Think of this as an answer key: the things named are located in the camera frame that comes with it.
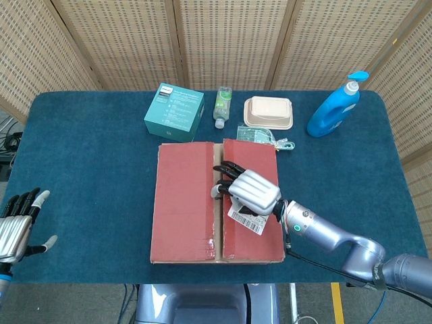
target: robotic arm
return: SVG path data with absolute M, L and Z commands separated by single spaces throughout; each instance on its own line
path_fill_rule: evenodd
M 303 236 L 327 252 L 341 244 L 351 245 L 342 265 L 348 281 L 356 286 L 374 285 L 378 289 L 401 288 L 432 298 L 432 260 L 413 254 L 400 254 L 384 262 L 385 249 L 376 241 L 348 233 L 319 217 L 295 201 L 283 200 L 279 187 L 256 172 L 229 161 L 214 170 L 230 180 L 219 180 L 211 195 L 227 194 L 235 204 L 243 205 L 241 213 L 274 214 L 286 236 Z
M 43 245 L 29 246 L 30 231 L 42 204 L 49 196 L 45 190 L 37 197 L 40 188 L 13 196 L 0 216 L 0 309 L 12 279 L 11 267 L 24 257 L 48 251 L 57 241 L 51 236 Z

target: table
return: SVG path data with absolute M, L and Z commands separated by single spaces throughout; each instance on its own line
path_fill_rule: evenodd
M 329 91 L 234 91 L 231 117 L 214 128 L 216 91 L 205 91 L 196 141 L 235 138 L 243 103 L 254 95 L 287 97 L 294 126 L 274 131 L 296 143 L 277 153 L 283 196 L 349 232 L 387 248 L 426 255 L 419 223 L 394 145 L 385 106 L 362 91 L 352 115 L 323 138 L 306 123 Z M 13 268 L 18 282 L 240 283 L 343 281 L 339 275 L 286 258 L 272 265 L 152 265 L 149 263 L 157 151 L 164 138 L 143 122 L 154 92 L 48 92 L 33 102 L 5 199 L 40 186 L 51 195 L 31 244 L 57 234 L 47 254 Z M 339 267 L 348 247 L 327 254 L 293 237 L 293 250 Z

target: blue detergent bottle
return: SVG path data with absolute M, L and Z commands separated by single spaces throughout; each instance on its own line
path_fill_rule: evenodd
M 322 137 L 334 131 L 360 100 L 358 83 L 367 80 L 369 73 L 357 71 L 348 76 L 349 81 L 334 91 L 315 111 L 307 126 L 309 135 Z

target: teal box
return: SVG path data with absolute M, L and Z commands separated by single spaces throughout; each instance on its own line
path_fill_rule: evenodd
M 204 112 L 204 94 L 161 83 L 144 117 L 150 134 L 192 142 Z

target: perforated panel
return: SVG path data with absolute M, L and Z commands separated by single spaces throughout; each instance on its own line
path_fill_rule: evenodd
M 15 116 L 41 92 L 96 88 L 42 0 L 0 1 L 0 95 Z
M 287 3 L 181 1 L 190 86 L 263 89 Z
M 151 90 L 178 84 L 162 0 L 56 0 L 78 44 L 109 89 Z
M 334 89 L 365 69 L 416 0 L 304 0 L 273 85 Z
M 432 257 L 432 159 L 405 173 L 423 238 Z
M 432 11 L 372 79 L 401 158 L 432 142 Z

